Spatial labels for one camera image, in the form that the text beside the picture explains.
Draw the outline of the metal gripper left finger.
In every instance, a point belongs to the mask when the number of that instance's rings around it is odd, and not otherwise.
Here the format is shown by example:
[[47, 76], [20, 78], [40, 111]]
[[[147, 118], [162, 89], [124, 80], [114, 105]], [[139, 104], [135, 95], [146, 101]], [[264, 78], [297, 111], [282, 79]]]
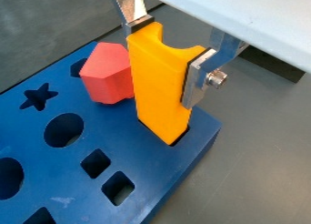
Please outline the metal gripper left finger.
[[122, 26], [126, 36], [130, 36], [147, 25], [155, 18], [148, 15], [143, 0], [112, 0], [122, 18]]

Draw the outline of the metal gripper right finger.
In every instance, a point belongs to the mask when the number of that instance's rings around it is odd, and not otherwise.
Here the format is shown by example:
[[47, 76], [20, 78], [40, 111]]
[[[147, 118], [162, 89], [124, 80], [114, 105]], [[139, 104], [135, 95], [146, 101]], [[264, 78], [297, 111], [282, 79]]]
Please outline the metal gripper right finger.
[[183, 82], [183, 107], [191, 109], [208, 87], [220, 88], [227, 79], [222, 67], [246, 50], [248, 44], [218, 28], [210, 34], [210, 47], [188, 62]]

